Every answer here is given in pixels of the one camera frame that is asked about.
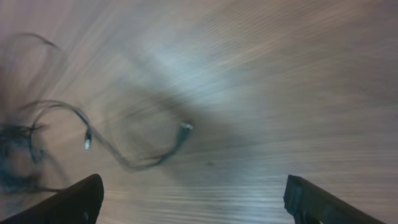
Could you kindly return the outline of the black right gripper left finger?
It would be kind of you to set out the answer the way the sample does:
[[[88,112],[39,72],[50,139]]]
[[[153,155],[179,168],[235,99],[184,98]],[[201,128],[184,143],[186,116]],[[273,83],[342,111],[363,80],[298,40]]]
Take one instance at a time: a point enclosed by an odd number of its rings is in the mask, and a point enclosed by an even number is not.
[[[103,199],[102,178],[93,174],[1,224],[95,224]]]

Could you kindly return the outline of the black right gripper ribbed right finger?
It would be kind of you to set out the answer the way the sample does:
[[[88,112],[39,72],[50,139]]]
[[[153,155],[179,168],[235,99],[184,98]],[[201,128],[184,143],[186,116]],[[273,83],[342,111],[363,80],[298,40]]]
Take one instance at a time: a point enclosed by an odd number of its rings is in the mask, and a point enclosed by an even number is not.
[[[295,224],[384,224],[296,175],[287,178],[284,208]]]

